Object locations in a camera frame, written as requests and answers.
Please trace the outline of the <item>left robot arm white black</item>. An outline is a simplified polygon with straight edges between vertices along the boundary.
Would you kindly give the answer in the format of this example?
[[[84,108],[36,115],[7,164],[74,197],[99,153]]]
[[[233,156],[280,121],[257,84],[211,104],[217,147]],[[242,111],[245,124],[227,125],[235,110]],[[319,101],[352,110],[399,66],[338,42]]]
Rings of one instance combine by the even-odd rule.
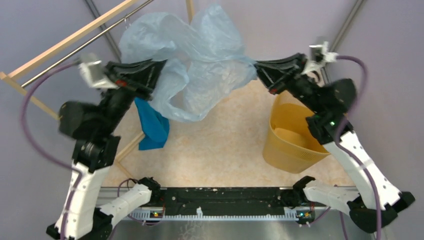
[[[165,61],[108,62],[81,57],[78,69],[86,84],[105,89],[98,104],[67,101],[59,110],[59,131],[75,140],[73,173],[59,219],[47,227],[55,240],[105,240],[135,209],[156,206],[161,186],[151,177],[111,202],[97,206],[102,183],[112,167],[120,137],[114,135],[135,98],[150,100]]]

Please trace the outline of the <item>light blue plastic trash bag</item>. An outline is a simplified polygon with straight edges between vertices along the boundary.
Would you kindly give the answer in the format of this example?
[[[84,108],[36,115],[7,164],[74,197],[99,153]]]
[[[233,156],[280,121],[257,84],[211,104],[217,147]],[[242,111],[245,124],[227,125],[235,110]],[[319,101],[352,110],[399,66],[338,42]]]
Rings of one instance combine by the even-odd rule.
[[[118,46],[123,63],[166,61],[149,104],[178,122],[203,120],[231,91],[257,79],[239,31],[218,4],[196,13],[191,23],[168,12],[145,14]]]

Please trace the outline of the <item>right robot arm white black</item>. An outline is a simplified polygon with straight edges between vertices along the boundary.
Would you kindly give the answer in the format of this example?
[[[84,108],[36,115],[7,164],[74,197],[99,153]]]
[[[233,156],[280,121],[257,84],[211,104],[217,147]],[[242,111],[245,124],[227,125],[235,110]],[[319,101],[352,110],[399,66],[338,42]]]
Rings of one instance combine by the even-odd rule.
[[[350,78],[320,86],[309,76],[324,64],[338,60],[360,66],[359,88]],[[296,53],[283,59],[257,61],[254,67],[270,94],[289,92],[312,111],[312,116],[305,119],[309,132],[341,164],[356,187],[356,191],[347,191],[306,176],[293,187],[294,202],[299,206],[316,202],[338,210],[348,215],[358,228],[380,239],[382,229],[410,207],[415,197],[409,191],[399,190],[384,176],[348,120],[368,81],[365,63],[357,57],[334,52],[321,53],[317,60]]]

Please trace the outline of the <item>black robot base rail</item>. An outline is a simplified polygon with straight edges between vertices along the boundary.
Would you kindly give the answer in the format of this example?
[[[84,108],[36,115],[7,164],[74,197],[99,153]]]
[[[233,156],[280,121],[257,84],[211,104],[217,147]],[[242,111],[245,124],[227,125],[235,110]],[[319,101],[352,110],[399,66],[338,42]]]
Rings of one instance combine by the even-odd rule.
[[[288,187],[168,187],[153,194],[143,208],[164,210],[166,216],[277,216],[312,203]]]

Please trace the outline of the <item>yellow plastic trash bin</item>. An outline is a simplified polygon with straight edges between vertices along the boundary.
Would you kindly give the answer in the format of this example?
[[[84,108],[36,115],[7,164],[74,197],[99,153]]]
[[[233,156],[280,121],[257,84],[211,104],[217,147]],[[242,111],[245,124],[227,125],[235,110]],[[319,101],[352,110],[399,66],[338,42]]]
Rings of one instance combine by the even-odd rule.
[[[262,150],[266,163],[291,174],[299,174],[331,154],[311,135],[307,117],[313,112],[288,91],[272,105],[267,137]]]

